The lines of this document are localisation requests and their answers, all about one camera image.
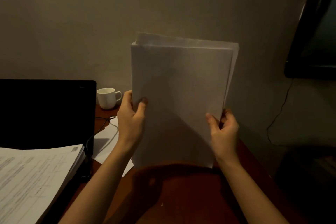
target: paper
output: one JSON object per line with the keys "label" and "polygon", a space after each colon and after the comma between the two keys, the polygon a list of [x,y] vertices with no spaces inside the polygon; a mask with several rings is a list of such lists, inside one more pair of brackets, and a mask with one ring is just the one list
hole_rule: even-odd
{"label": "paper", "polygon": [[[103,162],[107,159],[115,147],[118,141],[118,137],[118,117],[115,117],[114,119],[110,120],[110,124],[106,126],[105,129],[94,136],[93,159],[103,164]],[[130,159],[122,177],[124,177],[132,167],[133,162],[132,159]]]}
{"label": "paper", "polygon": [[144,96],[149,105],[135,167],[212,167],[205,114],[221,117],[237,50],[234,43],[138,34],[131,45],[133,106]]}
{"label": "paper", "polygon": [[83,145],[46,150],[0,148],[0,223],[33,224],[48,208]]}

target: tabletop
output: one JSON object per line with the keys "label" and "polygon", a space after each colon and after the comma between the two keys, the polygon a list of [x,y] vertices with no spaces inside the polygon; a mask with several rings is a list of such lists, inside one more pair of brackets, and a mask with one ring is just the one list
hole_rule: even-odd
{"label": "tabletop", "polygon": [[[117,111],[102,110],[97,105],[96,117],[109,117]],[[96,119],[96,131],[103,122]],[[306,223],[241,140],[237,151],[242,166],[285,218],[290,223]],[[99,167],[100,163],[94,160],[94,172]],[[66,209],[85,185],[80,185]],[[217,164],[212,169],[172,164],[132,168],[121,178],[104,223],[247,222]]]}

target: forearm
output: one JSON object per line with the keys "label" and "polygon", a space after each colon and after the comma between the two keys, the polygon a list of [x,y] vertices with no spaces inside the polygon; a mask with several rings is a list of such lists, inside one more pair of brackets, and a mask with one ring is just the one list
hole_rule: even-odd
{"label": "forearm", "polygon": [[249,224],[288,224],[239,163],[220,166]]}
{"label": "forearm", "polygon": [[59,223],[102,223],[131,155],[131,150],[117,143]]}

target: laptop screen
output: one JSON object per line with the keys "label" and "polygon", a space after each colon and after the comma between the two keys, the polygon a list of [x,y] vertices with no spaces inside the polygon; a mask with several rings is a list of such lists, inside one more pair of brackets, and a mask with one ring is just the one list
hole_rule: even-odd
{"label": "laptop screen", "polygon": [[95,81],[2,79],[0,89],[0,147],[85,145],[94,133]]}

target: black monitor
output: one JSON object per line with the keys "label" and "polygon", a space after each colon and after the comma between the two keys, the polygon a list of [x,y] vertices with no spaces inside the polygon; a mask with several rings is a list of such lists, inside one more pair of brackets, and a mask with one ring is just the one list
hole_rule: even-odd
{"label": "black monitor", "polygon": [[[48,149],[84,144],[94,134],[93,80],[0,80],[0,147]],[[93,153],[93,140],[88,144]]]}
{"label": "black monitor", "polygon": [[336,80],[336,0],[307,0],[301,13],[285,75]]}

